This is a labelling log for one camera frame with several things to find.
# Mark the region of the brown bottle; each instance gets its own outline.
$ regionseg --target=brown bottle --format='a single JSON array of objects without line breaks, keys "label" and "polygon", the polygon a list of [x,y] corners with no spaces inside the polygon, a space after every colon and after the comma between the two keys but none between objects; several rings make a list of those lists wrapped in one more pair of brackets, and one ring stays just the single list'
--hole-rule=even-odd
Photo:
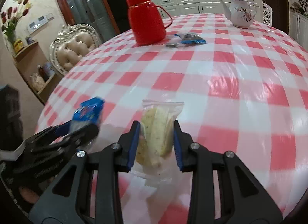
[{"label": "brown bottle", "polygon": [[38,73],[43,78],[43,80],[46,82],[48,81],[49,77],[46,74],[45,70],[41,67],[41,65],[38,65]]}]

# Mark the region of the bottle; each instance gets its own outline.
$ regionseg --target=bottle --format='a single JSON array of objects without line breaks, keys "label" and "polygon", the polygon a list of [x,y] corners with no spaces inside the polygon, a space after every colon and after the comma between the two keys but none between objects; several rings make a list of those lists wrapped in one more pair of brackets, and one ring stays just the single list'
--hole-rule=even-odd
[{"label": "bottle", "polygon": [[[150,45],[163,40],[166,28],[172,24],[171,16],[161,6],[150,0],[126,0],[128,4],[128,20],[139,46]],[[164,10],[171,18],[171,23],[164,26],[156,7]]]},{"label": "bottle", "polygon": [[46,74],[45,70],[41,67],[41,65],[38,65],[38,73],[43,78],[43,80],[46,82],[48,81],[49,77]]}]

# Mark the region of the teapot spout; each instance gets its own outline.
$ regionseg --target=teapot spout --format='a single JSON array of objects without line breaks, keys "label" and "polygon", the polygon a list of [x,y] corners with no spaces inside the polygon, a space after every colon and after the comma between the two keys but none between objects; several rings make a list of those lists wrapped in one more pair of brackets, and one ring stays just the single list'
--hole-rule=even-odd
[{"label": "teapot spout", "polygon": [[219,1],[222,4],[222,6],[224,7],[224,15],[226,16],[226,18],[228,20],[231,20],[231,11],[230,11],[230,9],[227,7],[227,5],[224,3],[223,0],[219,0]]}]

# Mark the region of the metal screw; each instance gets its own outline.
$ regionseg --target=metal screw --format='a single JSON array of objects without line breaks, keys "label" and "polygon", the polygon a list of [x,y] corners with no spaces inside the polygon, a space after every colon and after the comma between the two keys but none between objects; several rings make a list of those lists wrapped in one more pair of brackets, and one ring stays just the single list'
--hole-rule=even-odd
[{"label": "metal screw", "polygon": [[84,157],[85,155],[86,155],[86,152],[83,151],[83,150],[80,150],[80,151],[77,152],[77,157],[78,157],[78,158],[82,158],[82,157]]},{"label": "metal screw", "polygon": [[121,146],[120,146],[120,144],[119,143],[113,143],[112,145],[111,145],[111,148],[113,149],[113,150],[117,150],[117,149],[119,149]]},{"label": "metal screw", "polygon": [[235,154],[234,154],[232,151],[226,151],[226,156],[227,156],[228,158],[233,158],[234,155],[235,155]]},{"label": "metal screw", "polygon": [[198,148],[200,147],[200,145],[199,145],[197,142],[194,142],[194,143],[191,143],[191,144],[190,144],[190,147],[191,147],[192,149],[198,149]]}]

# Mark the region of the checkered tablecloth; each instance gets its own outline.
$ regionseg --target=checkered tablecloth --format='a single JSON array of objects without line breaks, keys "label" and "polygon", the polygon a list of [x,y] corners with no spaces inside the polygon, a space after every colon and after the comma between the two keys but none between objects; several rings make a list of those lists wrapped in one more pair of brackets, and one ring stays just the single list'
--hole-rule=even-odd
[{"label": "checkered tablecloth", "polygon": [[[164,46],[179,32],[207,43]],[[184,101],[182,130],[211,151],[235,151],[285,217],[308,185],[307,58],[288,35],[259,22],[239,29],[221,14],[174,17],[157,44],[137,46],[130,30],[84,57],[53,91],[38,131],[99,96],[106,101],[92,150],[99,151],[141,118],[143,99]],[[190,187],[191,174],[161,183],[121,174],[124,222],[186,223]]]}]

